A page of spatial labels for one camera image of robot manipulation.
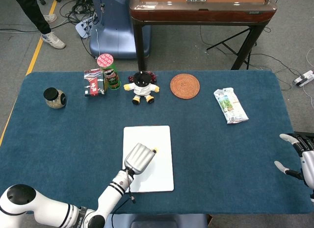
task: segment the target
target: white cable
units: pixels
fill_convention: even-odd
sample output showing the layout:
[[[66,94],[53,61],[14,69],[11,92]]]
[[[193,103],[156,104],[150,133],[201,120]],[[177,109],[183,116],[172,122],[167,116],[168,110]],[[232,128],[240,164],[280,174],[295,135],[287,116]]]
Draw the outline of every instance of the white cable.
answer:
[[[308,61],[308,63],[309,63],[312,67],[314,67],[314,65],[312,65],[312,64],[310,63],[309,59],[308,59],[308,55],[309,55],[310,51],[312,51],[312,50],[314,50],[314,48],[309,49],[308,53],[306,54],[306,60]]]
[[[314,109],[313,97],[311,97],[311,96],[305,91],[304,86],[303,86],[303,91],[304,91],[304,93],[305,93],[309,98],[311,98],[311,105],[312,105],[312,108]]]
[[[99,42],[98,42],[98,31],[97,31],[97,29],[95,29],[96,30],[96,33],[97,33],[97,44],[98,44],[98,51],[99,51],[99,56],[100,56],[100,47],[99,47]]]

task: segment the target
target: pringles can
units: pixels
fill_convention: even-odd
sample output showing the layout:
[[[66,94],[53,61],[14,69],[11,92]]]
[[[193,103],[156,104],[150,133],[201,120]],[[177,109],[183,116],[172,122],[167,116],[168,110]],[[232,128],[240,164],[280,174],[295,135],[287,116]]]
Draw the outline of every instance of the pringles can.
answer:
[[[101,54],[97,58],[97,64],[101,68],[104,78],[109,83],[110,89],[118,89],[121,86],[119,75],[116,72],[116,67],[113,63],[113,57],[110,54]]]

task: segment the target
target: robotic fingers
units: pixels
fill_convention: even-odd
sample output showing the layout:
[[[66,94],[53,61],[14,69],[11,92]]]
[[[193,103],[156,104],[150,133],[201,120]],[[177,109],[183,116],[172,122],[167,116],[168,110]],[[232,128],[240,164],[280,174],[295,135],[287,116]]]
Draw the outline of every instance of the robotic fingers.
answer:
[[[305,185],[314,191],[314,142],[306,136],[296,134],[280,134],[280,138],[290,142],[298,153],[302,169],[300,172],[284,167],[279,161],[275,161],[276,167],[286,175],[303,180]]]

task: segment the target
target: red can lid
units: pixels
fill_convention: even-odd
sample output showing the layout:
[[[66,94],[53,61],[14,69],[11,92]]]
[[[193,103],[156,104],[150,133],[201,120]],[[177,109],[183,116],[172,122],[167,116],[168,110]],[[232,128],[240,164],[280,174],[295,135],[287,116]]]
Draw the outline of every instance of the red can lid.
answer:
[[[112,65],[112,63],[113,63],[113,57],[110,54],[106,54],[106,53],[101,54],[97,58],[97,64],[102,68],[106,68],[106,67]]]

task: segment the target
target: blue machine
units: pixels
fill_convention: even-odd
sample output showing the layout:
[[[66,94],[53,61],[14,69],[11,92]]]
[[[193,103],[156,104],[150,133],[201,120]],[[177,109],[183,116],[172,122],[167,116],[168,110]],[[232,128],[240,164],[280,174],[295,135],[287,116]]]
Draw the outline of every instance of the blue machine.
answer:
[[[114,58],[136,58],[133,25],[129,12],[130,0],[93,0],[100,22],[94,25],[90,51],[94,56],[109,53]],[[143,27],[144,55],[149,55],[151,26]]]

